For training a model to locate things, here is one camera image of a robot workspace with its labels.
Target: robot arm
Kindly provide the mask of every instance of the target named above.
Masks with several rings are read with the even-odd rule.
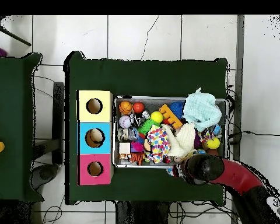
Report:
[[[242,164],[214,155],[195,154],[181,164],[181,170],[188,183],[195,184],[198,180],[226,186],[243,224],[280,224],[280,203]]]

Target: dark green tablecloth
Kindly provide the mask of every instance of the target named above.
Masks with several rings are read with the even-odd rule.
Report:
[[[32,75],[40,54],[0,58],[0,199],[41,201],[29,183],[33,140]]]
[[[66,200],[214,200],[223,204],[220,185],[188,185],[165,169],[115,168],[110,185],[78,186],[76,165],[76,91],[109,90],[114,97],[171,96],[186,97],[202,88],[217,99],[225,98],[227,60],[216,61],[119,61],[86,60],[72,52],[65,61]]]

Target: blue box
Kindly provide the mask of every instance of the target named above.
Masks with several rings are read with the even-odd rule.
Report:
[[[103,144],[92,148],[86,143],[85,136],[91,129],[99,129],[104,136]],[[110,122],[80,122],[80,154],[111,154],[111,123]]]

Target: gray bin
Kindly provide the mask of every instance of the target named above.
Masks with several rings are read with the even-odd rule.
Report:
[[[172,167],[175,163],[171,162],[169,164],[165,164],[163,162],[154,164],[153,162],[147,163],[142,161],[141,166],[138,166],[136,163],[130,163],[128,160],[120,160],[118,155],[118,139],[117,139],[117,130],[120,128],[118,124],[118,120],[121,117],[121,113],[118,109],[118,106],[123,101],[129,101],[131,103],[142,102],[145,106],[145,110],[151,114],[154,111],[158,111],[158,109],[163,105],[170,105],[172,102],[185,102],[186,98],[183,97],[150,97],[150,96],[117,96],[114,99],[113,103],[113,114],[115,115],[115,122],[113,123],[113,145],[112,145],[112,162],[116,167],[130,167],[130,168],[150,168],[150,169],[166,169]],[[224,99],[216,99],[216,105],[220,108],[222,112],[221,119],[219,121],[219,125],[222,128],[222,137],[220,139],[221,145],[218,148],[218,152],[221,156],[227,157],[227,128],[228,128],[228,112],[229,105],[228,101]]]

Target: pink box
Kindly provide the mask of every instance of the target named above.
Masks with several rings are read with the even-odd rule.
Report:
[[[103,171],[94,177],[88,172],[88,166],[92,162],[100,163]],[[86,185],[109,185],[113,176],[113,166],[110,154],[80,155],[80,186]]]

